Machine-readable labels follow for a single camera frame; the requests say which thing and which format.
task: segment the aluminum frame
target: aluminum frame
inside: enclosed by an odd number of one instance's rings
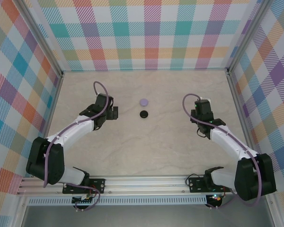
[[[246,144],[247,146],[249,146],[250,148],[252,148],[253,150],[255,149],[255,144],[253,142],[253,140],[251,139],[251,132],[249,131],[248,128],[248,124],[246,122],[246,118],[244,117],[244,111],[242,109],[242,106],[240,105],[239,102],[239,95],[235,89],[235,84],[233,82],[232,76],[231,74],[226,70],[225,71],[225,75],[227,78],[227,81],[229,83],[229,87],[231,90],[231,94],[232,94],[232,98],[233,101],[235,103],[237,112],[238,112],[238,117],[242,126],[242,130],[243,130],[243,134],[246,140]],[[266,200],[267,200],[267,204],[268,204],[268,212],[270,212],[272,220],[274,222],[274,225],[277,227],[284,227],[284,221],[282,219],[282,215],[281,215],[281,211],[278,207],[277,204],[277,199],[276,199],[276,195],[274,193],[266,195]]]
[[[212,195],[212,192],[190,193],[185,180],[187,176],[91,176],[104,178],[103,196],[142,196],[142,195]],[[43,181],[35,177],[23,178],[18,196],[67,196],[62,194],[62,183],[43,188]]]
[[[254,37],[255,33],[257,32],[257,29],[259,28],[264,16],[266,15],[267,11],[269,10],[271,4],[274,2],[274,0],[262,0],[262,3],[257,11],[257,14],[255,15],[254,19],[252,20],[242,42],[241,45],[238,47],[237,52],[235,53],[234,58],[232,59],[230,65],[229,65],[229,72],[231,75],[231,72],[236,68],[237,64],[241,60],[245,50],[247,49],[250,41]]]
[[[59,78],[59,81],[58,81],[58,87],[57,87],[55,97],[53,98],[53,105],[52,105],[52,108],[50,110],[48,120],[47,120],[45,128],[44,128],[44,137],[48,136],[48,132],[49,132],[52,120],[53,120],[53,114],[54,114],[56,106],[57,106],[57,102],[58,102],[58,98],[59,98],[59,94],[60,94],[60,91],[61,91],[63,80],[64,80],[64,77],[63,77],[63,75],[61,75],[61,77]]]
[[[62,77],[63,70],[60,67],[58,61],[56,60],[56,57],[54,56],[51,48],[47,44],[38,24],[35,22],[26,3],[24,2],[24,0],[14,0],[13,2],[16,5],[17,9],[19,10],[21,16],[24,18],[25,22],[27,23],[29,29],[31,30],[37,43],[40,45],[41,49],[43,50],[45,56],[48,58],[55,73],[57,73],[60,77]]]
[[[28,206],[74,206],[70,196],[33,196]],[[83,205],[92,205],[94,201],[84,202]],[[206,195],[142,195],[142,196],[103,196],[97,206],[145,206],[145,205],[205,205]]]

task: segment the purple puck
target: purple puck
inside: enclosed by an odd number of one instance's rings
[[[143,98],[143,99],[140,100],[141,106],[147,106],[147,104],[148,104],[148,100],[146,98]]]

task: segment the plaid wall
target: plaid wall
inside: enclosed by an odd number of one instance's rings
[[[244,26],[240,36],[239,36],[238,41],[237,41],[234,49],[231,52],[231,57],[227,61],[227,64],[226,64],[227,68],[230,66],[231,61],[233,60],[233,57],[235,56],[235,54],[236,54],[236,52],[238,50],[238,47],[241,45],[241,43],[242,43],[242,41],[243,41],[243,39],[245,37],[245,34],[246,34],[247,30],[249,29],[249,26],[251,25],[252,20],[255,18],[255,15],[257,14],[257,11],[260,8],[260,5],[261,5],[262,1],[263,0],[257,0],[257,2],[255,4],[255,6],[254,6],[254,8],[253,8],[249,18],[248,18],[248,20],[247,20],[247,22],[246,22],[246,24],[245,24],[245,26]]]
[[[30,147],[43,134],[57,82],[12,0],[0,0],[0,227],[12,219]]]
[[[275,0],[233,74],[256,150],[274,164],[284,218],[284,0]]]
[[[224,68],[232,40],[243,30],[238,29],[240,22],[248,18],[245,10],[255,4],[254,0],[38,0],[46,18],[40,21],[30,0],[26,2],[45,36],[53,34],[49,45],[70,70]],[[45,23],[50,31],[44,29]]]

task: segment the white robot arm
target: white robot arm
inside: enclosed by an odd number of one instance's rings
[[[244,145],[221,119],[214,119],[209,100],[197,96],[195,109],[189,114],[184,106],[184,100],[189,95],[196,95],[188,94],[183,99],[183,108],[190,116],[190,121],[197,124],[198,131],[204,134],[204,137],[217,143],[237,162],[237,169],[234,170],[221,166],[206,170],[203,181],[207,189],[213,192],[215,186],[222,185],[236,191],[243,200],[248,201],[257,197],[258,180],[261,179],[261,195],[275,192],[275,177],[270,156],[259,154]],[[254,161],[259,171],[255,171]]]
[[[62,131],[47,138],[38,137],[33,141],[30,155],[27,162],[27,172],[33,176],[44,180],[45,178],[45,156],[50,143],[48,156],[48,183],[68,183],[81,186],[89,185],[89,174],[75,167],[64,166],[64,152],[66,152],[75,142],[89,132],[98,130],[106,120],[116,120],[118,118],[118,107],[114,106],[114,99],[108,96],[108,106],[98,117],[91,117],[99,114],[106,103],[106,95],[98,94],[95,104],[88,106],[82,111],[76,120],[70,124],[68,130]]]

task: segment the marble surface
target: marble surface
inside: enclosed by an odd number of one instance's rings
[[[244,141],[224,71],[68,72],[49,135],[95,102],[95,80],[114,97],[119,118],[106,121],[100,130],[87,134],[65,152],[67,166],[91,175],[188,175],[235,165],[217,144],[197,136],[197,126],[182,109],[187,93],[210,98],[215,118],[222,118]],[[146,107],[139,104],[142,98],[149,100]],[[193,97],[186,100],[189,112],[194,101]],[[140,117],[142,110],[148,111],[148,118]]]

